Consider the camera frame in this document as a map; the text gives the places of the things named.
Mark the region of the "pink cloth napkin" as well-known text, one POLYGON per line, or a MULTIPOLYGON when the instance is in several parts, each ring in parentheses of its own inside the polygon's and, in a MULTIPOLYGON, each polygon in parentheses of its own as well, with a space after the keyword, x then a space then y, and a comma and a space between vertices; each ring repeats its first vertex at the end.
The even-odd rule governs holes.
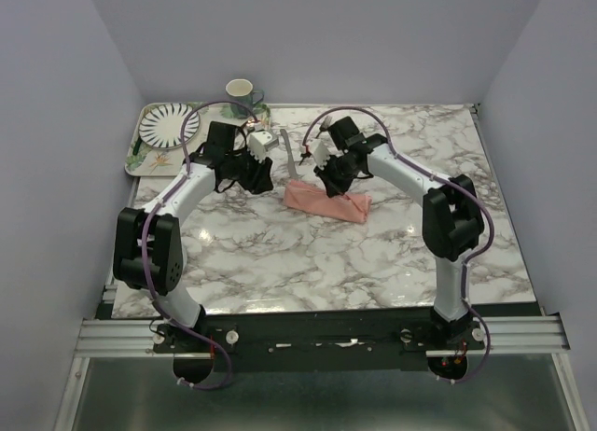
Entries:
POLYGON ((367 222, 371 204, 372 199, 367 194, 328 197, 321 188, 298 180, 291 180, 284 193, 284 205, 288 208, 357 224, 367 222))

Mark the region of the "silver table knife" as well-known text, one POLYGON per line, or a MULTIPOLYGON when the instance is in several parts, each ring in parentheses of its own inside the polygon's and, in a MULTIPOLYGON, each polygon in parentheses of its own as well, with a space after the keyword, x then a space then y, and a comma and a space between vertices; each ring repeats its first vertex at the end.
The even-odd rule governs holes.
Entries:
POLYGON ((281 129, 280 135, 283 138, 284 145, 285 145, 285 151, 286 151, 286 155, 287 155, 286 167, 287 167, 288 174, 291 179, 299 180, 300 175, 296 168, 296 163, 295 163, 293 152, 292 152, 292 146, 291 146, 291 142, 290 142, 290 138, 289 138, 287 130, 281 129))

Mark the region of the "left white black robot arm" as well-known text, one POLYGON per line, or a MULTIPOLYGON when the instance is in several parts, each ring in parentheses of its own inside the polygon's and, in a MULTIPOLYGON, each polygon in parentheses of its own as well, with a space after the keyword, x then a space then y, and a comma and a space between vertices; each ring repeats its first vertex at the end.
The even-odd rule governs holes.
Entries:
POLYGON ((203 307, 182 286, 181 226, 204 198, 221 191, 224 181, 254 195, 273 190, 268 153, 278 144, 278 137, 258 124, 212 121, 205 141, 184 159, 166 189, 143 207, 118 214, 114 277, 144 291, 162 317, 177 324, 174 339, 188 352, 201 349, 207 330, 199 323, 203 307))

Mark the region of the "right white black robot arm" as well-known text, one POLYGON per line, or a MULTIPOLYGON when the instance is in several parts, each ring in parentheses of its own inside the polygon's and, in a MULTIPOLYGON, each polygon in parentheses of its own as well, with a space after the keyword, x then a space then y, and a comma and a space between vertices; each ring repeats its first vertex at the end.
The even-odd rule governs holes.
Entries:
POLYGON ((414 160, 397 157, 387 137, 378 133, 366 137, 350 117, 333 122, 327 116, 320 131, 328 132, 341 152, 331 155, 316 141, 306 147, 328 197, 346 194, 355 179, 379 177, 422 207, 423 241, 435 256, 437 272, 429 337, 437 347, 451 348, 473 322, 467 300, 466 259, 484 231, 471 179, 463 174, 435 176, 414 160))

